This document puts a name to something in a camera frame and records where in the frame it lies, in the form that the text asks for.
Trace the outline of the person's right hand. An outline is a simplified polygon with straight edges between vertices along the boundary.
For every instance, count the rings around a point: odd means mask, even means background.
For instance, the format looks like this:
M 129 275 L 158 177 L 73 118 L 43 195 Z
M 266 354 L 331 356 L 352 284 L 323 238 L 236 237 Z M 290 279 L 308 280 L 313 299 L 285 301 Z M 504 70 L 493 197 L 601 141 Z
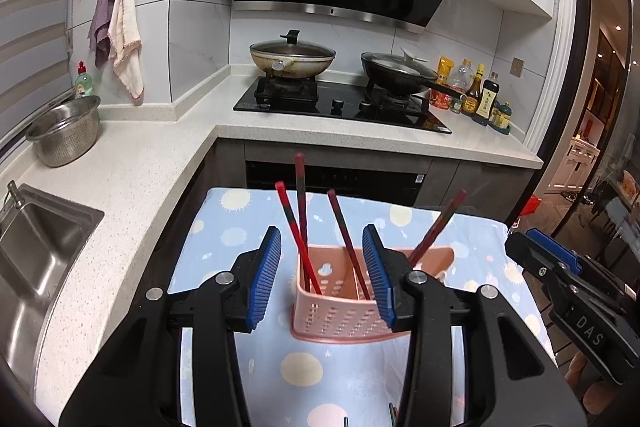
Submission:
M 577 351 L 564 376 L 587 415 L 588 426 L 640 426 L 639 366 L 621 385 L 590 374 L 592 364 Z

